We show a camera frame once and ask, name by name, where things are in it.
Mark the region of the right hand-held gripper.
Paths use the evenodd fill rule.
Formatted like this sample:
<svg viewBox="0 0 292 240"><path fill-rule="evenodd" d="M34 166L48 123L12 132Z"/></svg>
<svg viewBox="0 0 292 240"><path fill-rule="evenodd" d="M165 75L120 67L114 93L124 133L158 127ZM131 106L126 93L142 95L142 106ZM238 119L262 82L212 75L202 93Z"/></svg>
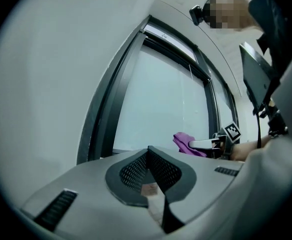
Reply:
<svg viewBox="0 0 292 240"><path fill-rule="evenodd" d="M241 136L239 127L231 122L214 133L213 139L193 140L188 146L196 150L212 150L213 159L230 160L233 148Z"/></svg>

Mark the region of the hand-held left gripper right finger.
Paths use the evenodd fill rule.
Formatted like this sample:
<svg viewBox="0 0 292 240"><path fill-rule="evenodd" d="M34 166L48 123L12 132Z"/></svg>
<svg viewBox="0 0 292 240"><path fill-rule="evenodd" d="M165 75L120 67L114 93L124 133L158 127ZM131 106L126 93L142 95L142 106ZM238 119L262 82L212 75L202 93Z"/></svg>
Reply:
<svg viewBox="0 0 292 240"><path fill-rule="evenodd" d="M169 234L207 210L239 174L243 163L149 146L147 165L165 196L161 227Z"/></svg>

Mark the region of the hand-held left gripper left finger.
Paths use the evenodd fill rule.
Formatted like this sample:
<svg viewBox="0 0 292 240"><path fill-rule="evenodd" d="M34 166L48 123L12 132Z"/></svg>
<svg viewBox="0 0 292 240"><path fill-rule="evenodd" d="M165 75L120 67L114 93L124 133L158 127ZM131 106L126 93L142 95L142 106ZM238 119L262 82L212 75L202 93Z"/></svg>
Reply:
<svg viewBox="0 0 292 240"><path fill-rule="evenodd" d="M108 186L135 191L120 178L120 169L111 166L129 163L147 152L128 151L77 165L36 191L21 207L33 221L37 233L49 240L155 240L163 230L146 206L130 206L119 200Z"/></svg>

